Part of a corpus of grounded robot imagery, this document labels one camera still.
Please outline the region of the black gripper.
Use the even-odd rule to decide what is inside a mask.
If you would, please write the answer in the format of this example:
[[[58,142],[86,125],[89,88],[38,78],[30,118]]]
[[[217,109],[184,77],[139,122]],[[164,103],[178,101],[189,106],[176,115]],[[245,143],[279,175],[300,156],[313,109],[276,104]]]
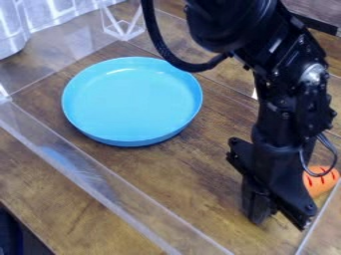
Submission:
[[[275,146],[260,131],[252,129],[252,142],[238,137],[228,141],[226,160],[242,175],[242,212],[260,225],[281,212],[299,230],[304,230],[317,213],[317,205],[303,181],[316,139],[303,145]]]

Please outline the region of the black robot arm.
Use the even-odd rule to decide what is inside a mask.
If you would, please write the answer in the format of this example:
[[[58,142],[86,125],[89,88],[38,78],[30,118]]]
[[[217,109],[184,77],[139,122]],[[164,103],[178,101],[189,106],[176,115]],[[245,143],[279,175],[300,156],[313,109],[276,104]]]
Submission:
[[[233,137],[226,160],[242,174],[242,211],[260,224],[283,213],[299,229],[317,206],[304,185],[315,145],[337,113],[328,94],[327,54],[281,0],[186,0],[194,41],[253,72],[258,118],[252,141]]]

